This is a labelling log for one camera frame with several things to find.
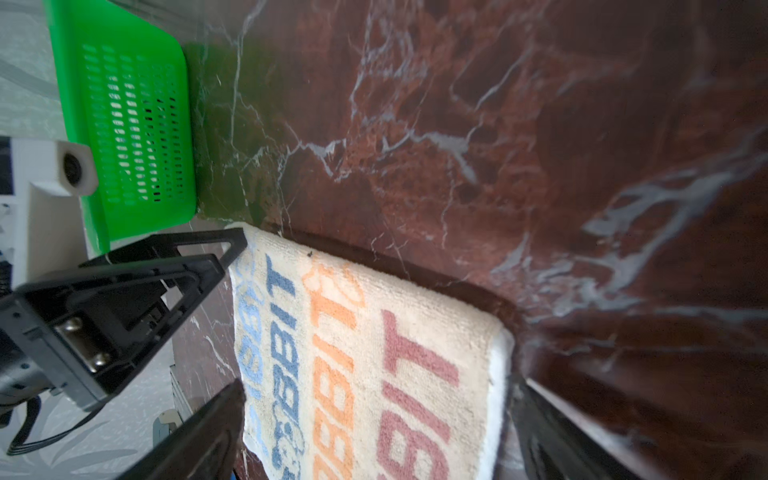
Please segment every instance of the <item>basket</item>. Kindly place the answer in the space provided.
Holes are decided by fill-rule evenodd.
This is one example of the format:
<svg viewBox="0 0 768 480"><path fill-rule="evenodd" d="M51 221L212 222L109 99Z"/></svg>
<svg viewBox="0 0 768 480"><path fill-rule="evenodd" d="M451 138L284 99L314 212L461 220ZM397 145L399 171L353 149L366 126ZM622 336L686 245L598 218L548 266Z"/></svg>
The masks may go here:
<svg viewBox="0 0 768 480"><path fill-rule="evenodd" d="M99 187L83 198L99 254L185 223L197 198L187 65L169 34L107 0L45 0L69 141L88 145Z"/></svg>

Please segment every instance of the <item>marble surface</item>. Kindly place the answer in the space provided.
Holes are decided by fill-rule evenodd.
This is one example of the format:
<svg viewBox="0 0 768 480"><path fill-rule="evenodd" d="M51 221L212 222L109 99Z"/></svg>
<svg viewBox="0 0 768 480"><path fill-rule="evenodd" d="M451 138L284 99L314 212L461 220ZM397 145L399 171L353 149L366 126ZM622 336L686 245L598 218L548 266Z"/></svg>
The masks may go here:
<svg viewBox="0 0 768 480"><path fill-rule="evenodd" d="M122 3L187 55L200 217L496 313L647 478L764 478L764 4ZM200 402L237 374L226 285L205 307L174 338Z"/></svg>

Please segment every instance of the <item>towel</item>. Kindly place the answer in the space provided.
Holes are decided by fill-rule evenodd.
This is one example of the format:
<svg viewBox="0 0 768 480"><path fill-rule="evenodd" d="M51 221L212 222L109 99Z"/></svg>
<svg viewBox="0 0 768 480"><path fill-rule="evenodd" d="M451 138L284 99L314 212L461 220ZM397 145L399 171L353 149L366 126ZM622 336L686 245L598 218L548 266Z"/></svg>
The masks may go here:
<svg viewBox="0 0 768 480"><path fill-rule="evenodd" d="M497 318L233 227L243 442L270 480L492 477L513 347Z"/></svg>

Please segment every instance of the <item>marble table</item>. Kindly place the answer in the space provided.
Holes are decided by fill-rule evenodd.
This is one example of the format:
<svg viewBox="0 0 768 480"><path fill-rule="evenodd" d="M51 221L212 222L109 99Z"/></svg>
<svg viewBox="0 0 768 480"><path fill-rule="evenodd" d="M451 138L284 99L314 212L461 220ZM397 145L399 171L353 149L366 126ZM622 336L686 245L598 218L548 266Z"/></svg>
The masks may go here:
<svg viewBox="0 0 768 480"><path fill-rule="evenodd" d="M184 228L245 220L495 313L517 378L649 478L768 475L757 0L118 3L187 56ZM231 318L225 283L174 337L193 406L238 375Z"/></svg>

